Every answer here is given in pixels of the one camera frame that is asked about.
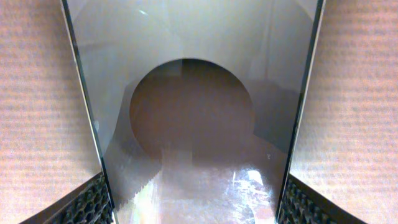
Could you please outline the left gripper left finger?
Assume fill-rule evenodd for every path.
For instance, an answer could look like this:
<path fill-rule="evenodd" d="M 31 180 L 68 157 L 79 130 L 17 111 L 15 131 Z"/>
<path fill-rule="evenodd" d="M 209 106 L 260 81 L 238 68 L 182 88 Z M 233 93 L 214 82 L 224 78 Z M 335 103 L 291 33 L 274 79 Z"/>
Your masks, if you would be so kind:
<path fill-rule="evenodd" d="M 21 224 L 112 224 L 113 208 L 104 175 L 90 180 Z"/>

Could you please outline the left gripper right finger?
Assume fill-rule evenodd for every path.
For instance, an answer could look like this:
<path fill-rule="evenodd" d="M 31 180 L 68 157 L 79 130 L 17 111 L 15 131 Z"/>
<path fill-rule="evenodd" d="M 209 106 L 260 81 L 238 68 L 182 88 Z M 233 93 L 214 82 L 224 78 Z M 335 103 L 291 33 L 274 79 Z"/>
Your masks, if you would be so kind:
<path fill-rule="evenodd" d="M 364 224 L 293 175 L 288 175 L 276 224 Z"/>

